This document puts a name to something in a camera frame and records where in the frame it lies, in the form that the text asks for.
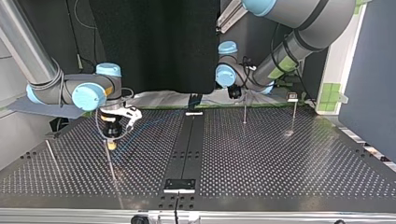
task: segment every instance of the light blue robot joint cap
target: light blue robot joint cap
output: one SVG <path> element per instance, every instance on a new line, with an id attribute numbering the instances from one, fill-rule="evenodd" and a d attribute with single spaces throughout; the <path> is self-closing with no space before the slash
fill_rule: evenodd
<path id="1" fill-rule="evenodd" d="M 33 89 L 32 89 L 32 87 L 31 87 L 30 85 L 27 85 L 27 86 L 26 86 L 26 95 L 27 95 L 27 98 L 29 98 L 29 100 L 32 101 L 33 103 L 44 105 L 44 103 L 41 102 L 41 101 L 35 96 L 35 93 L 33 92 Z"/>
<path id="2" fill-rule="evenodd" d="M 268 84 L 268 87 L 265 88 L 265 89 L 262 91 L 262 94 L 268 95 L 268 94 L 272 91 L 272 89 L 274 88 L 274 84 L 275 84 L 274 81 L 272 81 L 270 84 Z"/>
<path id="3" fill-rule="evenodd" d="M 242 0 L 242 6 L 258 17 L 266 16 L 274 8 L 275 4 L 276 0 Z"/>
<path id="4" fill-rule="evenodd" d="M 222 88 L 232 86 L 235 81 L 236 73 L 231 66 L 227 64 L 221 64 L 218 66 L 216 69 L 216 82 L 218 82 Z"/>
<path id="5" fill-rule="evenodd" d="M 219 54 L 226 55 L 238 52 L 236 43 L 233 41 L 224 41 L 219 45 Z"/>
<path id="6" fill-rule="evenodd" d="M 121 77 L 121 68 L 114 63 L 99 63 L 96 65 L 96 74 L 111 77 Z"/>
<path id="7" fill-rule="evenodd" d="M 105 104 L 105 89 L 96 83 L 82 83 L 74 89 L 72 100 L 76 107 L 84 111 L 93 111 Z"/>

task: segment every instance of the perforated metal table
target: perforated metal table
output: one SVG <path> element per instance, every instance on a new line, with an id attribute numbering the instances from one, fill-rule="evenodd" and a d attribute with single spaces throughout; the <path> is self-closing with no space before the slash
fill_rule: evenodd
<path id="1" fill-rule="evenodd" d="M 302 107 L 146 110 L 108 169 L 82 119 L 0 172 L 0 207 L 214 212 L 396 213 L 396 174 Z M 164 194 L 195 179 L 194 194 Z"/>

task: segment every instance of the black backdrop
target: black backdrop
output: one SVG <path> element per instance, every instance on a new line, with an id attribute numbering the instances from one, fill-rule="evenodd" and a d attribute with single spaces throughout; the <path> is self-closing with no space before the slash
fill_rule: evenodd
<path id="1" fill-rule="evenodd" d="M 106 58 L 136 92 L 210 93 L 215 87 L 219 1 L 91 0 Z"/>
<path id="2" fill-rule="evenodd" d="M 219 1 L 76 1 L 20 0 L 43 46 L 66 74 L 92 72 L 89 62 L 112 62 L 121 66 L 123 86 L 135 92 L 214 90 Z M 80 21 L 97 30 L 76 20 L 75 6 Z M 87 59 L 82 71 L 78 51 Z"/>

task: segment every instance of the white wall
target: white wall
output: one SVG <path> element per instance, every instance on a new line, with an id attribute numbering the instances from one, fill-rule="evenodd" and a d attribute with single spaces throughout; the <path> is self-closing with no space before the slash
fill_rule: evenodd
<path id="1" fill-rule="evenodd" d="M 344 94 L 347 81 L 355 56 L 356 46 L 358 44 L 359 35 L 361 33 L 361 25 L 367 6 L 361 7 L 361 12 L 355 14 L 346 30 L 329 48 L 328 59 L 326 61 L 323 78 L 318 95 L 318 104 L 320 104 L 320 95 L 324 83 L 341 84 L 340 93 Z M 338 104 L 333 112 L 317 111 L 320 115 L 338 115 L 341 104 Z"/>
<path id="2" fill-rule="evenodd" d="M 28 115 L 5 107 L 25 95 L 26 79 L 0 40 L 0 170 L 37 146 L 50 132 L 53 118 Z"/>

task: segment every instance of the yellow ball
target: yellow ball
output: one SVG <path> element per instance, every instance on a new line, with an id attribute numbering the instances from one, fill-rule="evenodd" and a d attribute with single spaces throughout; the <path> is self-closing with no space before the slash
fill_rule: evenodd
<path id="1" fill-rule="evenodd" d="M 117 148 L 117 143 L 109 142 L 107 143 L 108 150 L 115 150 Z"/>

